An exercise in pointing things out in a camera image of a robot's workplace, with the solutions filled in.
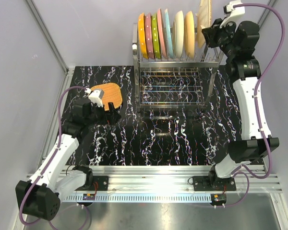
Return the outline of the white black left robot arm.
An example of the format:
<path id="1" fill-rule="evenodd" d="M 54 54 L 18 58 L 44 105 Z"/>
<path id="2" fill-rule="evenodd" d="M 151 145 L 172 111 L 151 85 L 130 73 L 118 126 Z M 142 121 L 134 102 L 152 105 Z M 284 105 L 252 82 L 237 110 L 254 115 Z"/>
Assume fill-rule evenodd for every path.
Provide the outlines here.
<path id="1" fill-rule="evenodd" d="M 42 165 L 27 181 L 20 180 L 16 185 L 19 219 L 24 225 L 29 224 L 24 220 L 24 214 L 38 220 L 53 220 L 69 194 L 77 189 L 89 190 L 96 184 L 88 166 L 76 165 L 63 179 L 58 177 L 91 126 L 115 125 L 120 118 L 113 102 L 101 107 L 87 99 L 76 103 L 69 119 L 60 124 L 55 145 Z"/>

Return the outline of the yellow-orange round plate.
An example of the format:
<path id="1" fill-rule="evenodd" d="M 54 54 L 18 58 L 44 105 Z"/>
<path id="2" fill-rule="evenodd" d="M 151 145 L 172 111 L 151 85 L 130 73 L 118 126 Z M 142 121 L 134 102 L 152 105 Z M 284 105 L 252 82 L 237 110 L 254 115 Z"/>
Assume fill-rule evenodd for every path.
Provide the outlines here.
<path id="1" fill-rule="evenodd" d="M 195 25 L 192 11 L 187 12 L 184 18 L 184 48 L 186 56 L 193 59 L 195 52 Z"/>

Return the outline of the tan plates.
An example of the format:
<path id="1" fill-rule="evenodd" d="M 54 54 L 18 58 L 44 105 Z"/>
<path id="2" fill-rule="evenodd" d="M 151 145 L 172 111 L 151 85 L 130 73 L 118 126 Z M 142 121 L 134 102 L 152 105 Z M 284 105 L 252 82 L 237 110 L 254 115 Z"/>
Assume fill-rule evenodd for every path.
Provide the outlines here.
<path id="1" fill-rule="evenodd" d="M 114 108 L 118 109 L 123 103 L 123 98 L 120 90 L 120 86 L 116 83 L 105 83 L 96 85 L 90 88 L 92 91 L 101 89 L 104 92 L 102 97 L 102 103 L 105 106 L 105 111 L 109 111 L 108 103 L 113 103 Z"/>

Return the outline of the beige blue leaf plate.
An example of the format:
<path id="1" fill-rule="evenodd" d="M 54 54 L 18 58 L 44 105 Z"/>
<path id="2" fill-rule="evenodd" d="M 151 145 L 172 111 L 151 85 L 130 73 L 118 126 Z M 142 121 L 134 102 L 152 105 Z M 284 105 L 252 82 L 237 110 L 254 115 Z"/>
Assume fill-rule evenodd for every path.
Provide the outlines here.
<path id="1" fill-rule="evenodd" d="M 167 39 L 167 46 L 168 46 L 168 58 L 173 59 L 174 52 L 173 52 L 173 44 L 172 44 L 172 38 L 171 38 L 171 27 L 170 27 L 168 9 L 165 9 L 164 13 L 165 13 L 166 39 Z"/>

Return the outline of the beige pink leaf plate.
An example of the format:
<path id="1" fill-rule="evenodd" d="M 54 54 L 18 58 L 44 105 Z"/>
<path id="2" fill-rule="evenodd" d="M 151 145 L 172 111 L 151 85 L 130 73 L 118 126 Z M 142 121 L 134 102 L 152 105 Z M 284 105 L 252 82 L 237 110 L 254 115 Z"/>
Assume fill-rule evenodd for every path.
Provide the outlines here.
<path id="1" fill-rule="evenodd" d="M 161 54 L 163 58 L 167 59 L 168 55 L 167 55 L 165 32 L 164 32 L 164 26 L 163 26 L 163 17 L 162 17 L 162 12 L 160 8 L 157 10 L 157 26 L 158 26 Z"/>

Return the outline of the cream white round plate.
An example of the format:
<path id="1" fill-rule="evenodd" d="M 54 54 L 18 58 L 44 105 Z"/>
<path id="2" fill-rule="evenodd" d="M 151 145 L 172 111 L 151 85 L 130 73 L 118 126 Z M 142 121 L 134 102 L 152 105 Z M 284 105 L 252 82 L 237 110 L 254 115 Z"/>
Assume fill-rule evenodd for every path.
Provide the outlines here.
<path id="1" fill-rule="evenodd" d="M 183 11 L 178 11 L 175 15 L 172 26 L 172 41 L 174 42 L 173 51 L 175 58 L 180 59 L 184 44 L 184 16 Z"/>

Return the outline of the pink dotted scalloped plate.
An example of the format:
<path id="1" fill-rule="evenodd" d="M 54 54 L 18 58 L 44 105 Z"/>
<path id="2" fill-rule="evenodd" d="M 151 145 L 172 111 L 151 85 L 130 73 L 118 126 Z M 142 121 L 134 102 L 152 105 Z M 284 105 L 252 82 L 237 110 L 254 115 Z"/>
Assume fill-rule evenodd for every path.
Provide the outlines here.
<path id="1" fill-rule="evenodd" d="M 145 41 L 146 41 L 146 49 L 147 55 L 149 59 L 154 59 L 154 48 L 152 42 L 152 29 L 151 29 L 151 13 L 148 13 L 144 17 L 144 28 L 145 28 Z"/>

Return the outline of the orange dotted scalloped plate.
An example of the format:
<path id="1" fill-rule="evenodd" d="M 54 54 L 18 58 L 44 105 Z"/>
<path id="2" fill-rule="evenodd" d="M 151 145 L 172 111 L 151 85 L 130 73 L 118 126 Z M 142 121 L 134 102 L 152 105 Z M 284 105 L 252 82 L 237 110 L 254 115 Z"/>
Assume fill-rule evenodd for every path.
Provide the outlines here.
<path id="1" fill-rule="evenodd" d="M 145 40 L 145 23 L 144 23 L 144 13 L 141 13 L 138 17 L 138 36 L 139 45 L 143 58 L 148 59 L 148 52 Z"/>

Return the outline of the woven square plate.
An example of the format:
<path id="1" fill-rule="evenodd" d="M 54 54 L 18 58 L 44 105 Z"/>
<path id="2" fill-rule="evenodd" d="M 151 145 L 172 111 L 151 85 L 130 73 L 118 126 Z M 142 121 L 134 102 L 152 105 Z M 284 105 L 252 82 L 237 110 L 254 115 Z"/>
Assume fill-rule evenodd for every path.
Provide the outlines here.
<path id="1" fill-rule="evenodd" d="M 202 30 L 211 26 L 212 20 L 212 1 L 201 0 L 199 11 L 197 13 L 197 32 L 196 41 L 199 48 L 205 43 L 205 38 Z"/>

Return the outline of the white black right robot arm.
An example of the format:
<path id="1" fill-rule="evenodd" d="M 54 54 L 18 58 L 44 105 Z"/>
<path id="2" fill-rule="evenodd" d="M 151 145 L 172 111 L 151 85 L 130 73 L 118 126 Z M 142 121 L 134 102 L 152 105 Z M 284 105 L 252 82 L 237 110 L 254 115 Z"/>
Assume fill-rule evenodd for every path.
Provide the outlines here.
<path id="1" fill-rule="evenodd" d="M 275 150 L 279 139 L 271 131 L 262 116 L 258 122 L 257 112 L 263 113 L 260 64 L 253 55 L 260 38 L 259 25 L 243 21 L 239 25 L 229 22 L 222 25 L 222 19 L 202 30 L 208 47 L 219 47 L 226 55 L 226 72 L 236 93 L 241 116 L 241 140 L 228 143 L 228 154 L 208 173 L 203 181 L 213 190 L 223 190 L 232 182 L 231 175 L 239 167 L 250 164 L 268 155 L 267 149 Z"/>

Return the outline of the yellow-green dotted scalloped plate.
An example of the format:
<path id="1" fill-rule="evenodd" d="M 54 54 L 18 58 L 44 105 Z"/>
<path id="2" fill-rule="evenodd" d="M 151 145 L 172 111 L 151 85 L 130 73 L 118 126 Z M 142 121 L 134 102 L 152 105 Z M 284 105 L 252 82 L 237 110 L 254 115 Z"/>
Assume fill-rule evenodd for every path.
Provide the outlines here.
<path id="1" fill-rule="evenodd" d="M 151 29 L 152 29 L 152 42 L 153 50 L 156 59 L 161 59 L 161 49 L 158 34 L 158 23 L 157 23 L 157 13 L 151 16 Z"/>

